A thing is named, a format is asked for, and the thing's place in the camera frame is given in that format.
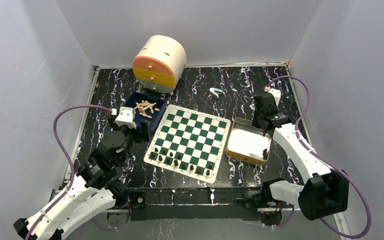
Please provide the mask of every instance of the chessboard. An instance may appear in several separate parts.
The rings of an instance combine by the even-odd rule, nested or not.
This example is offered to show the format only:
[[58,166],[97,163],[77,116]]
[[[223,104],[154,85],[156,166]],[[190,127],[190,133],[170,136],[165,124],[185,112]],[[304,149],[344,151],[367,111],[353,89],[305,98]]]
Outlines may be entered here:
[[231,121],[168,105],[144,161],[210,184],[216,181]]

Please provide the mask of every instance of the round container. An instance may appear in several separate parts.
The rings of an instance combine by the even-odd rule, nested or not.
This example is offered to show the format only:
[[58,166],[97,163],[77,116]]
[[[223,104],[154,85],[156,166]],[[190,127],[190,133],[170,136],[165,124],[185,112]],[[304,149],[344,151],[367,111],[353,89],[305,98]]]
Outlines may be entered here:
[[174,91],[186,67],[186,52],[173,38],[155,35],[148,39],[132,65],[140,84],[167,94]]

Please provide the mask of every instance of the white wall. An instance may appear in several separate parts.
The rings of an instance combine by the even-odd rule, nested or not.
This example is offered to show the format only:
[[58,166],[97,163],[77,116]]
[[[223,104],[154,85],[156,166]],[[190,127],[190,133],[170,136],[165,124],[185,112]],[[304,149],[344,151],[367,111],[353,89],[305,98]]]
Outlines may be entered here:
[[[43,207],[67,167],[54,140],[54,117],[84,104],[92,65],[55,0],[0,0],[0,240]],[[73,148],[83,112],[61,118]]]
[[131,67],[152,35],[187,65],[290,60],[321,0],[57,0],[94,66]]
[[[384,1],[322,1],[291,66],[310,88],[313,145],[368,198],[373,223],[363,239],[384,239]],[[303,105],[302,88],[298,96]],[[352,190],[345,216],[353,234],[366,224],[362,206]]]

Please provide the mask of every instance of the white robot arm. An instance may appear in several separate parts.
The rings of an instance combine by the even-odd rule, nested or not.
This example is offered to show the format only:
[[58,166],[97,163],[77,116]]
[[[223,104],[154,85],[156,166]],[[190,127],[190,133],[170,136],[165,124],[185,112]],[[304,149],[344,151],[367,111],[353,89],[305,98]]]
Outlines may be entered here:
[[[128,109],[121,107],[119,113],[122,111]],[[136,125],[129,124],[134,118],[122,119],[119,124],[117,112],[112,109],[108,118],[112,131],[106,132],[97,148],[80,163],[69,189],[68,186],[64,187],[39,212],[28,219],[20,218],[13,224],[20,237],[29,240],[63,240],[106,209],[114,206],[140,209],[144,206],[140,202],[145,201],[145,194],[141,192],[140,202],[132,200],[130,194],[134,194],[134,191],[127,190],[118,176],[130,155],[133,142],[149,141],[149,123],[141,122],[146,133],[139,133]]]
[[274,179],[263,183],[260,197],[267,203],[283,201],[299,207],[309,220],[345,211],[348,207],[349,182],[311,154],[314,149],[302,135],[297,138],[294,120],[278,111],[280,91],[267,90],[267,93],[254,97],[252,125],[266,131],[285,150],[305,185],[289,183],[281,178]]

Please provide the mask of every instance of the gray floor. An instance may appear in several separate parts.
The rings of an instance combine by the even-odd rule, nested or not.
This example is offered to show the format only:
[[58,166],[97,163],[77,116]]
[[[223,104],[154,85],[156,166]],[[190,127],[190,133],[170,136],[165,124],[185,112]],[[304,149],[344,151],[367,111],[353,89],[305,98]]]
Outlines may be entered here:
[[[107,227],[106,215],[101,213],[95,218]],[[335,225],[333,216],[326,220]],[[80,228],[67,240],[77,240]],[[85,225],[80,240],[339,240],[340,237],[330,231],[320,220],[309,221],[301,212],[296,211],[291,221],[280,228],[271,230],[262,228],[258,222],[240,219],[162,219],[134,221],[118,231],[105,231],[97,228],[91,221]]]

